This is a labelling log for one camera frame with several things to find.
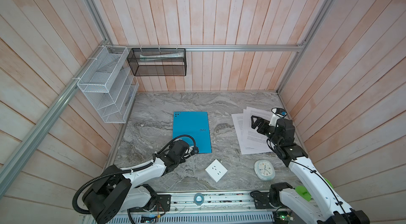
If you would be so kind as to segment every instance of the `table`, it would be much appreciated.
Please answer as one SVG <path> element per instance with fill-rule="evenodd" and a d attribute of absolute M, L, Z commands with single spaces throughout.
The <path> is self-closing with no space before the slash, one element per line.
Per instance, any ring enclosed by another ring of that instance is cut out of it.
<path fill-rule="evenodd" d="M 231 114 L 242 113 L 247 106 L 268 111 L 282 107 L 271 91 L 138 93 L 115 164 L 121 168 L 150 160 L 172 139 L 175 111 L 207 111 L 212 153 L 192 156 L 171 173 L 147 181 L 155 191 L 268 190 L 279 182 L 300 185 L 274 153 L 241 155 Z M 228 170 L 217 183 L 205 171 L 215 159 Z M 260 159 L 273 164 L 273 180 L 256 176 L 254 163 Z"/>

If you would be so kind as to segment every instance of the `alarm clock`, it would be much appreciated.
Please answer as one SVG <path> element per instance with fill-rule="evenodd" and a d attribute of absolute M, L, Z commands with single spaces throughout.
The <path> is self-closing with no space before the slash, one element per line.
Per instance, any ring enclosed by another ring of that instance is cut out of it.
<path fill-rule="evenodd" d="M 261 180 L 269 181 L 275 177 L 275 169 L 270 161 L 259 160 L 255 162 L 254 170 L 258 178 Z"/>

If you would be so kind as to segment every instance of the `white paper sheet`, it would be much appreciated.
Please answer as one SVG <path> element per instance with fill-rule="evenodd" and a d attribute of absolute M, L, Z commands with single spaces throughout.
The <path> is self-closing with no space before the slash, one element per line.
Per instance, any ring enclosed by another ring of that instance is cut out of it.
<path fill-rule="evenodd" d="M 240 150 L 242 155 L 249 155 L 255 153 L 266 153 L 267 151 L 259 150 L 251 147 L 245 147 L 242 142 L 242 133 L 243 133 L 243 117 L 244 114 L 232 114 L 234 128 L 236 129 L 238 144 L 240 144 Z"/>
<path fill-rule="evenodd" d="M 266 120 L 271 120 L 273 113 L 265 110 L 259 110 L 252 107 L 247 107 L 243 117 L 243 134 L 242 143 L 244 147 L 251 147 L 266 152 L 271 152 L 266 143 L 267 136 L 259 134 L 256 129 L 251 127 L 251 116 L 256 115 Z"/>

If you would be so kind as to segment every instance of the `power socket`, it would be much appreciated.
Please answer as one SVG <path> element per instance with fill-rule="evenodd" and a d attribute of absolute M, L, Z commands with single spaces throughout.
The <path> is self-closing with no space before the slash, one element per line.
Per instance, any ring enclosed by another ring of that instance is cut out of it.
<path fill-rule="evenodd" d="M 210 175 L 210 177 L 218 182 L 220 178 L 222 178 L 227 169 L 217 160 L 215 159 L 207 168 L 206 172 Z"/>

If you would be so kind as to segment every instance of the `blue folder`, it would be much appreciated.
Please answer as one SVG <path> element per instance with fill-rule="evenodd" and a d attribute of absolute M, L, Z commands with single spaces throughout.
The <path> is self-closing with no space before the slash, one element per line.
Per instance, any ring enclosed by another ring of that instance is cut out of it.
<path fill-rule="evenodd" d="M 173 113 L 173 138 L 187 134 L 192 136 L 199 148 L 199 153 L 211 153 L 209 118 L 207 112 L 177 111 Z M 190 146 L 193 141 L 182 137 Z"/>

